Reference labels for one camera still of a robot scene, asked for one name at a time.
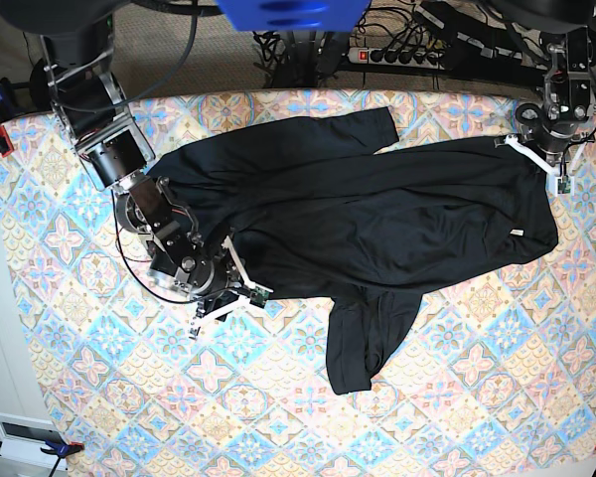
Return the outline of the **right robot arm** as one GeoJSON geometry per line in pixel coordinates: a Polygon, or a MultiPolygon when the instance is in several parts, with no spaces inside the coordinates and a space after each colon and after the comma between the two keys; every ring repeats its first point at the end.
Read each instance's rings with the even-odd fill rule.
{"type": "Polygon", "coordinates": [[[39,37],[46,88],[93,184],[111,194],[117,230],[136,235],[150,258],[147,291],[195,307],[190,336],[242,306],[265,306],[271,289],[255,283],[219,225],[204,237],[194,210],[165,176],[145,173],[155,154],[111,70],[115,11],[122,1],[0,1],[0,16],[39,37]]]}

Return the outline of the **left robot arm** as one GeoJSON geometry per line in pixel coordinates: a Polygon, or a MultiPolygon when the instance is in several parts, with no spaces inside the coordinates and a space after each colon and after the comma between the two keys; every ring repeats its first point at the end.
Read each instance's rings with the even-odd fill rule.
{"type": "Polygon", "coordinates": [[[594,1],[490,1],[511,39],[545,67],[541,104],[516,109],[520,129],[500,136],[546,174],[553,196],[575,193],[575,169],[596,136],[596,77],[590,66],[594,1]]]}

